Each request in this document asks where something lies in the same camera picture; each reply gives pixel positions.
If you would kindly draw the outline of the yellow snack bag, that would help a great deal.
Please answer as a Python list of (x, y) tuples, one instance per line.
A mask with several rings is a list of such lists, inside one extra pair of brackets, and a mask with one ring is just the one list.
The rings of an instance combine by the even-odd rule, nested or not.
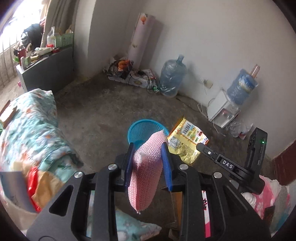
[(179, 155), (186, 164), (193, 165), (200, 155), (197, 144), (207, 145), (208, 141), (200, 128), (182, 117), (168, 135), (168, 149), (170, 153)]

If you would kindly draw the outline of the pink knitted cloth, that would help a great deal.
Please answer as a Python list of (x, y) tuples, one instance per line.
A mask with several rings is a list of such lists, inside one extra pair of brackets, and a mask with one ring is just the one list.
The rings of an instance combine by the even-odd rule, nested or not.
[(138, 214), (149, 207), (155, 196), (163, 170), (161, 147), (167, 142), (163, 130), (155, 132), (133, 155), (128, 199)]

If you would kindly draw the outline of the blue plastic mesh basket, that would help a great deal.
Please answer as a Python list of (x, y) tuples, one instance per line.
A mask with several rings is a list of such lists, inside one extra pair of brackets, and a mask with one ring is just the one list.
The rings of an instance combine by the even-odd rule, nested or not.
[(167, 130), (167, 128), (155, 120), (138, 120), (134, 122), (128, 129), (128, 143), (133, 143), (135, 148), (138, 149), (150, 138), (153, 133), (156, 133), (158, 131), (164, 131), (166, 136), (169, 135), (169, 131)]

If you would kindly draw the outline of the white water dispenser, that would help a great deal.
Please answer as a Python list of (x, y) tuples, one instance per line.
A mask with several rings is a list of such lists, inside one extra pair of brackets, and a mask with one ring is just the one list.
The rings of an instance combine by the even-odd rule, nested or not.
[(239, 112), (239, 106), (229, 99), (223, 89), (213, 100), (209, 101), (207, 107), (208, 121), (220, 128), (225, 128)]

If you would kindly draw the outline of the crumpled white plastic bag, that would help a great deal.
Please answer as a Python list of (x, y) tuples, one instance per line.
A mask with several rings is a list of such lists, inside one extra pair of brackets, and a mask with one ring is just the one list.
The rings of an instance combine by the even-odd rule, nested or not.
[(247, 125), (244, 121), (232, 121), (228, 125), (228, 131), (234, 138), (240, 138), (244, 140), (253, 124)]

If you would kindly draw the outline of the blue jug on dispenser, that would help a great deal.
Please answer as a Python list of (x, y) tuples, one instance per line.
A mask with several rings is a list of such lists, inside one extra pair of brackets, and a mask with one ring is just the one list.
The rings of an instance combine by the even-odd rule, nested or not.
[(226, 93), (232, 102), (243, 105), (257, 85), (257, 81), (246, 70), (241, 69)]

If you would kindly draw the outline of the empty blue water jug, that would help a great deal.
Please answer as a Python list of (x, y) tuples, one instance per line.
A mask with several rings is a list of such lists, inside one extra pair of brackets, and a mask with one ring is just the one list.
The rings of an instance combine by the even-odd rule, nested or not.
[(168, 60), (163, 65), (160, 75), (162, 95), (166, 97), (175, 97), (177, 95), (180, 85), (188, 72), (183, 59), (184, 55), (179, 55), (176, 60)]

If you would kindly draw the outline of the white printed cardboard box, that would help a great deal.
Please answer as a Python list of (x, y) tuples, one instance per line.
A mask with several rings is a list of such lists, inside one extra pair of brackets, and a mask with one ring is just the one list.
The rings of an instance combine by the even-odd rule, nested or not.
[(111, 76), (108, 76), (108, 79), (145, 89), (153, 89), (154, 87), (157, 87), (156, 76), (151, 69), (138, 71), (132, 70), (126, 79)]

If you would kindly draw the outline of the orange black bag pile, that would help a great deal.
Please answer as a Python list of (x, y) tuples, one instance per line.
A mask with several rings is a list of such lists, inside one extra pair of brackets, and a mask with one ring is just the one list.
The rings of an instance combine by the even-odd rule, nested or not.
[(133, 61), (118, 60), (112, 63), (107, 71), (107, 76), (126, 79), (133, 68)]

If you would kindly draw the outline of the floral teal quilt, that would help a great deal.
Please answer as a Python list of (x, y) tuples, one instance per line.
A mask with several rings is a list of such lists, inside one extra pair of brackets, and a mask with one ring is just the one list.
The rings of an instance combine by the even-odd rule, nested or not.
[(53, 92), (37, 88), (8, 101), (1, 120), (8, 120), (6, 126), (1, 126), (1, 171), (21, 171), (28, 184), (30, 169), (37, 167), (38, 185), (32, 199), (42, 210), (83, 167), (58, 127)]

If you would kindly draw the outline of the red plastic bag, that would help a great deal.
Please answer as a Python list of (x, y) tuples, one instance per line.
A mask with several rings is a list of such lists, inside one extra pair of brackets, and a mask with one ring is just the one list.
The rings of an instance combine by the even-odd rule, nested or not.
[(32, 199), (33, 195), (36, 192), (38, 185), (38, 168), (32, 167), (28, 174), (28, 184), (27, 184), (27, 193), (29, 195), (29, 198), (32, 202), (32, 205), (37, 213), (41, 211), (39, 205), (36, 204), (36, 202)]

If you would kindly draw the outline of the rolled pink floral mat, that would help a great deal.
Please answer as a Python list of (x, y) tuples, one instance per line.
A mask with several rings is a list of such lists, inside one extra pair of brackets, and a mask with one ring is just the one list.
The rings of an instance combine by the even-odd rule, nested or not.
[(127, 58), (135, 69), (139, 69), (145, 48), (156, 18), (152, 15), (140, 13), (135, 25)]

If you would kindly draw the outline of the green plastic crate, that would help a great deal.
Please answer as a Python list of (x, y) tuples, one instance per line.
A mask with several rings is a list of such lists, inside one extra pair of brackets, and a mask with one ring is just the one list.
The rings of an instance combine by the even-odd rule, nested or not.
[(58, 35), (55, 37), (55, 47), (64, 48), (67, 46), (71, 46), (73, 45), (73, 38), (74, 38), (73, 33), (63, 34), (61, 36)]

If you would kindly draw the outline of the red thermos bottle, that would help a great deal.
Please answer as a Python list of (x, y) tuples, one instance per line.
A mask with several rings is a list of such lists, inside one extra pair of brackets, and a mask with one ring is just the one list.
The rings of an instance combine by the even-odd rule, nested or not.
[(18, 62), (19, 62), (19, 64), (20, 65), (22, 65), (22, 58), (24, 57), (26, 57), (26, 48), (25, 48), (25, 46), (24, 45), (21, 45), (18, 49), (17, 49), (17, 51), (18, 51)]

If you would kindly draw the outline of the dark bag on cabinet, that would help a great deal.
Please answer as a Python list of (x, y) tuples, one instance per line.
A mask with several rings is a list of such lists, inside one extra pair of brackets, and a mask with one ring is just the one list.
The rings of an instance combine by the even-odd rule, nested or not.
[(32, 49), (41, 46), (41, 41), (43, 37), (44, 28), (40, 24), (32, 24), (28, 28), (24, 29), (21, 35), (21, 42), (25, 48), (29, 44), (31, 45)]

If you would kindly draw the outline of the white wall socket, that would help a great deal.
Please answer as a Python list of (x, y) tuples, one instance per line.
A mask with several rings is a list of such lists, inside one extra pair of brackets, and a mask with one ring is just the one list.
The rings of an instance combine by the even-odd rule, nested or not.
[(207, 88), (207, 89), (211, 89), (213, 86), (213, 83), (210, 80), (203, 80), (203, 85)]

